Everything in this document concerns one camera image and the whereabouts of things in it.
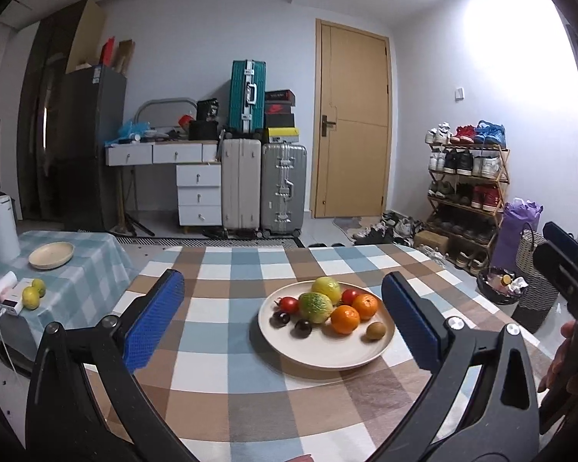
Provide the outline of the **person's right hand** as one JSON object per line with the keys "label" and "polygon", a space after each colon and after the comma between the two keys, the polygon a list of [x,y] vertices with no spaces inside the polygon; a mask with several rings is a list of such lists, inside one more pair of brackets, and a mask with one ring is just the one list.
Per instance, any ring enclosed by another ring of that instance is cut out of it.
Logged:
{"label": "person's right hand", "polygon": [[547,373],[544,375],[544,378],[541,379],[541,382],[537,388],[537,393],[542,393],[549,389],[556,381],[556,378],[559,376],[559,373],[563,368],[568,349],[571,346],[571,341],[577,323],[578,321],[571,320],[562,325],[561,335],[564,337],[564,341],[556,350],[556,354],[554,355],[554,358],[550,363],[549,368],[547,369]]}

